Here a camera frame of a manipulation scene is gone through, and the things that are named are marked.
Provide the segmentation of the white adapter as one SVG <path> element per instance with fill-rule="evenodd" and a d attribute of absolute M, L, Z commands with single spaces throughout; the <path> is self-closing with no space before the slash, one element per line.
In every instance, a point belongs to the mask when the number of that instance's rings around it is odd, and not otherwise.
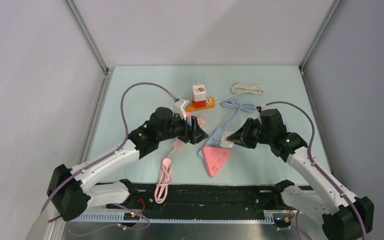
<path fill-rule="evenodd" d="M 234 143 L 230 140 L 228 140 L 228 137 L 230 137 L 233 134 L 231 131 L 225 131 L 220 138 L 220 147 L 225 149 L 231 149 L 234 146 Z"/>

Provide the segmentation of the pink triangular power strip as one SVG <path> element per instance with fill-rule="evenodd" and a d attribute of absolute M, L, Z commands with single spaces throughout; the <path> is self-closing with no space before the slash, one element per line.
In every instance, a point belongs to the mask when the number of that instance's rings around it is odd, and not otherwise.
<path fill-rule="evenodd" d="M 201 150 L 201 154 L 208 176 L 214 178 L 219 174 L 223 166 L 230 159 L 232 150 L 229 148 L 205 146 Z"/>

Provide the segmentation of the red cube socket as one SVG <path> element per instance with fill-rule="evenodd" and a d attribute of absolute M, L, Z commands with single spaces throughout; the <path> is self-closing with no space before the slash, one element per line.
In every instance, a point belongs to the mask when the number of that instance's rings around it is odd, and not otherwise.
<path fill-rule="evenodd" d="M 196 109 L 204 108 L 204 107 L 207 106 L 207 100 L 206 99 L 204 99 L 204 100 L 193 100 L 192 104 L 193 104 L 193 107 L 196 108 Z"/>

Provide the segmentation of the orange power strip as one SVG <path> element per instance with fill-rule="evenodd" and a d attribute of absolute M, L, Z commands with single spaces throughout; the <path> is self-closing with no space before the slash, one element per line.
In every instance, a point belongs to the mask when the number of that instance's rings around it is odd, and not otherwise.
<path fill-rule="evenodd" d="M 192 101 L 186 112 L 196 112 L 212 109 L 216 106 L 216 101 L 213 97 L 207 97 L 205 101 Z"/>

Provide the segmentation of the white cube socket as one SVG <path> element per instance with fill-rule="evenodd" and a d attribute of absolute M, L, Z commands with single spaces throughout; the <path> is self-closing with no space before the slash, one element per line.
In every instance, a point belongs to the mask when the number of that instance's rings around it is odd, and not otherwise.
<path fill-rule="evenodd" d="M 194 102 L 202 102 L 207 99 L 207 92 L 204 84 L 197 84 L 192 86 L 192 95 Z"/>

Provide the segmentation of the pink adapter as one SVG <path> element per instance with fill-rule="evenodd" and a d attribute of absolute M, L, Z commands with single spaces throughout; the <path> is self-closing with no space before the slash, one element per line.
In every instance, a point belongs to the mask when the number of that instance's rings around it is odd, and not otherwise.
<path fill-rule="evenodd" d="M 186 112 L 185 113 L 185 116 L 186 116 L 186 120 L 187 122 L 191 122 L 192 118 L 191 118 L 191 113 L 190 112 Z"/>

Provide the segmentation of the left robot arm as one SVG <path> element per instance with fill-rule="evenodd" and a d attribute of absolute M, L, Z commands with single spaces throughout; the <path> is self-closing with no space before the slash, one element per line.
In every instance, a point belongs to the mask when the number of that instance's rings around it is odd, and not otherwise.
<path fill-rule="evenodd" d="M 87 209 L 122 204 L 132 208 L 137 204 L 135 187 L 127 179 L 100 184 L 100 180 L 130 163 L 157 150 L 160 142 L 176 139 L 198 144 L 209 135 L 199 125 L 196 116 L 186 116 L 185 99 L 178 99 L 173 109 L 158 107 L 123 142 L 95 160 L 67 167 L 57 166 L 47 189 L 46 204 L 52 203 L 59 217 L 66 222 L 79 217 Z"/>

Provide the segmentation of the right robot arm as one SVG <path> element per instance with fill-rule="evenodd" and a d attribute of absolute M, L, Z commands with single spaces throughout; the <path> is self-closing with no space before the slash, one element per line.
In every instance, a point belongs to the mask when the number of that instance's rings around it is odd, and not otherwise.
<path fill-rule="evenodd" d="M 271 204 L 277 209 L 292 207 L 320 223 L 329 240 L 366 240 L 373 229 L 373 202 L 367 196 L 358 197 L 320 165 L 310 145 L 299 134 L 287 130 L 277 109 L 259 108 L 258 112 L 258 118 L 248 118 L 225 141 L 247 149 L 268 145 L 316 193 L 308 194 L 286 179 L 272 187 Z"/>

